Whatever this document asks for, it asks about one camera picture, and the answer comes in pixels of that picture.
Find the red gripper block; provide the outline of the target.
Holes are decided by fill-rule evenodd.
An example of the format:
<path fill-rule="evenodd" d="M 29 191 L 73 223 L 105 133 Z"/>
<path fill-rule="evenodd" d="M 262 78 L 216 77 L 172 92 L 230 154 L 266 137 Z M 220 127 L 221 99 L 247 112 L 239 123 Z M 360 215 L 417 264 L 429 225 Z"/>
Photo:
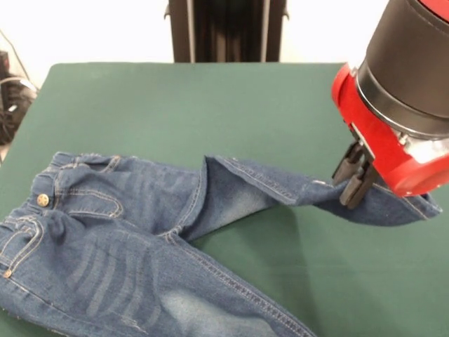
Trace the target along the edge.
<path fill-rule="evenodd" d="M 378 119 L 362 102 L 356 77 L 345 64 L 337 73 L 331 96 L 354 142 L 335 169 L 333 185 L 347 180 L 340 203 L 355 209 L 377 179 L 398 197 L 426 194 L 448 184 L 448 151 L 433 156 L 439 141 L 421 141 L 401 135 Z"/>

